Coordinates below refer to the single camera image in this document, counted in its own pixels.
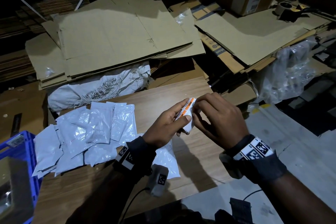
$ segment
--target gray floor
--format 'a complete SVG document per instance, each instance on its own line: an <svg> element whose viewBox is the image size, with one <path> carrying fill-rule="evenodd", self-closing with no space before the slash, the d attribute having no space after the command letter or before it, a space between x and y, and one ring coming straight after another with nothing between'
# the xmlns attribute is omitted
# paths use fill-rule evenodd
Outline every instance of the gray floor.
<svg viewBox="0 0 336 224"><path fill-rule="evenodd" d="M275 106L259 110L246 120L250 133L275 149L288 170L336 211L336 130L317 137ZM219 209L231 213L230 197L244 199L258 189L244 177L184 198L182 204L213 220ZM283 223L262 191L247 201L254 223Z"/></svg>

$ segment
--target hand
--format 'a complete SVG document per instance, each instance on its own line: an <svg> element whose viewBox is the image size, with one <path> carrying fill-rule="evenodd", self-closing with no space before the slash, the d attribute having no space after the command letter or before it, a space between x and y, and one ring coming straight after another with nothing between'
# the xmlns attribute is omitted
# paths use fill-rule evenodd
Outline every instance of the hand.
<svg viewBox="0 0 336 224"><path fill-rule="evenodd" d="M143 135L145 142L159 149L165 146L176 132L187 125L191 121L190 115L183 116L174 121L187 101L188 98L161 113L153 125Z"/></svg>
<svg viewBox="0 0 336 224"><path fill-rule="evenodd" d="M202 120L199 110L211 124ZM199 97L192 108L192 115L196 128L223 149L232 148L250 134L240 109L216 92Z"/></svg>

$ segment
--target black cable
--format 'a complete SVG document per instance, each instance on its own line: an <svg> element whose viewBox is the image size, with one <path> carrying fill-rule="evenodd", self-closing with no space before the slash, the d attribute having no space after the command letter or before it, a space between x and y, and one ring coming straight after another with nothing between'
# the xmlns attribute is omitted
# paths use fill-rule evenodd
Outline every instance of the black cable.
<svg viewBox="0 0 336 224"><path fill-rule="evenodd" d="M259 191L263 191L263 190L262 190L262 189L259 189L259 190L256 190L255 192L252 192L252 193L248 194L248 195L243 199L243 201L245 201L245 199L247 199L249 196L251 196L251 195L253 195L254 193L257 193L257 192L259 192Z"/></svg>
<svg viewBox="0 0 336 224"><path fill-rule="evenodd" d="M132 198L132 200L130 201L128 207L126 208L126 211L125 211L123 217L121 218L120 223L122 223L122 222L124 221L124 218L125 218L125 216L126 216L126 213L127 213L127 211L128 211L128 208L129 208L130 205L132 204L132 202L133 202L133 200L135 199L135 197L138 196L138 195L139 195L141 192L143 192L144 190L150 190L150 188L148 188L148 187L147 187L147 188L143 188L142 190L140 190L138 193L135 194L135 196L134 196L134 197Z"/></svg>

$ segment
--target wooden tabletop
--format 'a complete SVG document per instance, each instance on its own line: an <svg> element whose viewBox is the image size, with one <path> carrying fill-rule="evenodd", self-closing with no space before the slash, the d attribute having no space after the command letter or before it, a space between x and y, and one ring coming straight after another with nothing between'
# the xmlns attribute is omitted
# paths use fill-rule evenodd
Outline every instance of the wooden tabletop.
<svg viewBox="0 0 336 224"><path fill-rule="evenodd" d="M211 93L204 78L196 78L175 84L141 91L113 99L135 105L135 120L138 133L144 133L166 109L187 97L199 97ZM167 181L167 191L160 198L143 192L130 206L127 217L142 213L161 205L182 199L198 192L228 182L231 177L220 162L222 149L208 139L197 128L190 135L173 137L173 150L181 177ZM53 177L46 175L42 182L33 223L65 223L73 211L100 184L111 165L85 166ZM146 186L147 177L134 187L130 198Z"/></svg>

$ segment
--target blue plastic crate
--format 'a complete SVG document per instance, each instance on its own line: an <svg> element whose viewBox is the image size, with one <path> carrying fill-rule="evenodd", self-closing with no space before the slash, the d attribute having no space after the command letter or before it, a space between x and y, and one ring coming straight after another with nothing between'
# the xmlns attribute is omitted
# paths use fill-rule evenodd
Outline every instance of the blue plastic crate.
<svg viewBox="0 0 336 224"><path fill-rule="evenodd" d="M8 147L8 149L0 153L0 159L5 157L12 157L27 161L31 187L31 198L35 208L37 203L37 197L41 188L42 178L37 179L37 176L32 177L33 171L36 167L36 156L33 141L34 138L35 135L33 135L32 133L29 133L28 131L23 131L16 136L11 137L7 141L4 141L2 144L0 144L0 151L5 149L6 147ZM28 219L23 224L29 224L32 220L33 217Z"/></svg>

